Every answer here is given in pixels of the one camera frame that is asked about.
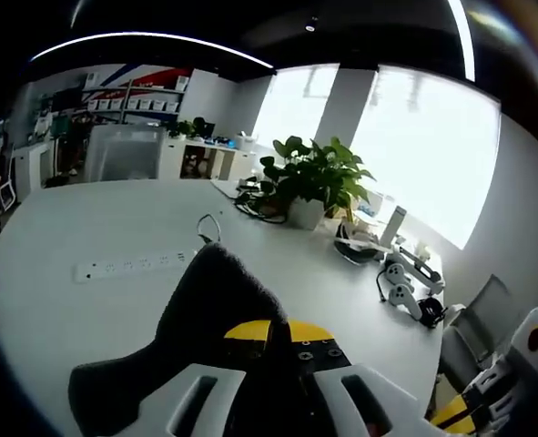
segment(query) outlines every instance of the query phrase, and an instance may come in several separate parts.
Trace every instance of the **white table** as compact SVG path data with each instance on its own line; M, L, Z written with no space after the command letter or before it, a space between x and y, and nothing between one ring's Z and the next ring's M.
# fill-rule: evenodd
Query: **white table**
M75 265L199 249L196 222L206 213L218 218L224 245L291 318L330 330L350 361L387 376L424 411L442 326L427 330L380 303L378 266L350 264L319 232L249 218L207 181L102 182L33 193L0 236L1 349L25 393L62 434L80 435L66 394L71 370L148 344L182 274L169 269L79 284Z

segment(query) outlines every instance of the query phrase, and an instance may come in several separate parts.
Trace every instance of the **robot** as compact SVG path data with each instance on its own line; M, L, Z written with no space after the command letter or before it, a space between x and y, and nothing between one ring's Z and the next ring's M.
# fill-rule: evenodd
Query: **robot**
M307 403L294 413L307 414L306 435L315 435L312 429L320 429L322 435L329 430L339 437L497 432L538 379L538 308L514 333L508 351L431 422L420 416L419 404L408 392L372 369L351 365L326 330L296 320L289 321L289 329L297 357L295 379L300 381ZM242 323L230 330L219 355L231 357L231 362L225 360L221 367L188 365L146 397L138 419L115 435L244 435L247 425L235 424L234 415L251 410L250 404L259 395L257 385L272 383L258 379L247 383L249 374L259 371L258 365L250 363L263 357L270 360L270 346L265 342L270 331L269 320ZM318 416L328 417L329 429Z

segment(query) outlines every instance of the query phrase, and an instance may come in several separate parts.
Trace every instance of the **yellow panel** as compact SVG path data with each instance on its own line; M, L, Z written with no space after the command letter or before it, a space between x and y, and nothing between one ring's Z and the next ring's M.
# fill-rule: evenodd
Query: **yellow panel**
M333 336L323 328L305 321L289 320L290 337L293 342L333 340Z
M431 420L433 425L438 425L444 421L450 419L455 414L464 412L467 409L467 404L463 400L462 396L459 394L452 398L451 403L446 407L440 410ZM458 422L451 425L445 430L446 432L459 433L459 434L468 434L475 431L475 424L472 421L471 416L466 416L460 419Z
M472 421L471 416L467 416L452 424L445 431L452 434L470 434L471 432L475 432L475 423Z
M266 341L270 320L254 320L240 323L229 330L225 339ZM293 341L333 340L333 336L323 328L304 321L289 320L290 336Z
M269 336L270 320L254 320L240 323L237 327L229 330L225 339L237 340L261 340L266 341Z
M467 404L462 399L462 396L459 394L452 398L452 401L446 407L436 413L436 415L432 418L431 423L433 425L437 425L446 421L447 419L450 419L455 414L464 412L466 409Z

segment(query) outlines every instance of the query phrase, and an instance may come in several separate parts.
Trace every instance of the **black ceiling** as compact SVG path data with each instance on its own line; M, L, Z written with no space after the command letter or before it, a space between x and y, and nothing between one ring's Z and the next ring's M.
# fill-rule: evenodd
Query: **black ceiling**
M308 33L304 24L312 15L320 20L317 31ZM76 66L118 62L194 66L236 81L272 73L217 49L148 37L85 42L28 64L33 55L50 46L80 36L127 30L204 39L241 50L275 68L329 62L375 68L379 63L393 63L464 80L462 50L446 0L42 0L0 4L0 84L4 84L0 111L20 83ZM538 137L536 74L490 43L473 35L475 85L499 98L503 112Z

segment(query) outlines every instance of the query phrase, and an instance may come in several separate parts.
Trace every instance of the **white cabinet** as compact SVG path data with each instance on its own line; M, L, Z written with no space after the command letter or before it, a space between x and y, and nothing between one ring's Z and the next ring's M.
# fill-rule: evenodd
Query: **white cabinet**
M255 155L251 152L232 152L233 160L227 180L239 180L250 177Z
M165 134L162 139L161 155L159 157L158 179L179 179L186 146L208 149L209 162L212 165L208 174L212 179L238 180L248 178L252 172L255 160L253 152L242 152L236 149L211 146L189 140L180 141Z
M179 179L185 148L184 142L171 139L166 133L161 147L161 156L159 157L158 179Z

